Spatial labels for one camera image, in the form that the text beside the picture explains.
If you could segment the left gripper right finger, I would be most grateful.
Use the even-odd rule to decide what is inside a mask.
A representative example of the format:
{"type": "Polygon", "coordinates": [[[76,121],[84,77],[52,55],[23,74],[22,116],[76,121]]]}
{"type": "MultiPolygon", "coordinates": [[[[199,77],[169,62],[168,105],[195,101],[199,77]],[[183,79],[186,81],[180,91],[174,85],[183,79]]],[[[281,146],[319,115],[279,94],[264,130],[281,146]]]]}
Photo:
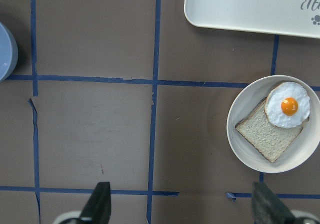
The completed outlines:
{"type": "Polygon", "coordinates": [[[294,223],[295,216],[263,182],[252,184],[251,209],[255,223],[294,223]]]}

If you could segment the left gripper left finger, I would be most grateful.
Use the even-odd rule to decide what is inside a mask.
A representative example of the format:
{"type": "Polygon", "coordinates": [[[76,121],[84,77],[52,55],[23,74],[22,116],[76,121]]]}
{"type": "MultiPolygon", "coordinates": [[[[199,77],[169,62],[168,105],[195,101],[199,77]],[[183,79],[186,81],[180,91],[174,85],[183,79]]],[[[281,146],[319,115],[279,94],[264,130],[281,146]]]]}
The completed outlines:
{"type": "Polygon", "coordinates": [[[111,215],[111,188],[109,182],[99,182],[80,213],[84,223],[109,223],[111,215]]]}

